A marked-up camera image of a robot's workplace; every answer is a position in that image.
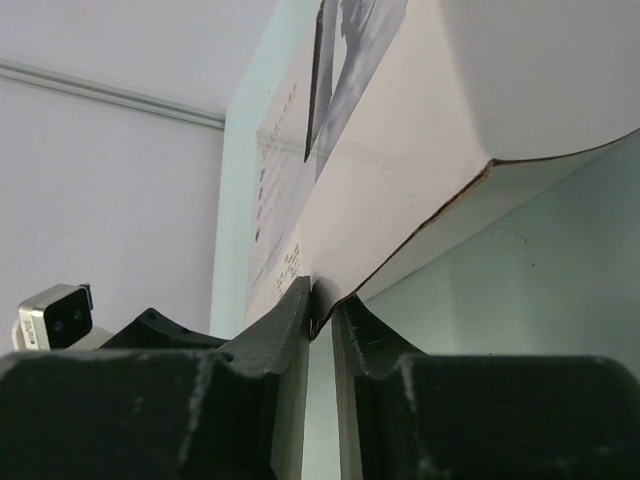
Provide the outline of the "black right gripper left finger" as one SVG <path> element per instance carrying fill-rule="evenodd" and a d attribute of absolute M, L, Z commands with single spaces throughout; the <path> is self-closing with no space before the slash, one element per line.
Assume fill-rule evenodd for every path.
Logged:
<path fill-rule="evenodd" d="M 23 351 L 1 360 L 5 479 L 297 479 L 306 277 L 217 349 Z"/>

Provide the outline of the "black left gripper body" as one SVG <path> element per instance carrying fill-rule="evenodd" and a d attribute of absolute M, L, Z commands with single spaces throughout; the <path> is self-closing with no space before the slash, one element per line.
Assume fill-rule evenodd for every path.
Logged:
<path fill-rule="evenodd" d="M 148 308 L 100 349 L 217 349 L 225 339 L 192 331 Z"/>

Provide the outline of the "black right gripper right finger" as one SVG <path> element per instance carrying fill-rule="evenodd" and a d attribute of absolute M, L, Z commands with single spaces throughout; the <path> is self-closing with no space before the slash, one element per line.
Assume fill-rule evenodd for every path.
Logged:
<path fill-rule="evenodd" d="M 345 479 L 639 475 L 639 383 L 613 359 L 430 355 L 357 297 L 332 340 Z"/>

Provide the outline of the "white box with black tray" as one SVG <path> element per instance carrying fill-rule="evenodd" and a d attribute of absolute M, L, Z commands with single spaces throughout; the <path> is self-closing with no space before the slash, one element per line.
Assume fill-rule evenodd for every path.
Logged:
<path fill-rule="evenodd" d="M 321 326 L 639 130 L 635 1 L 324 1 L 256 133 L 244 319 Z"/>

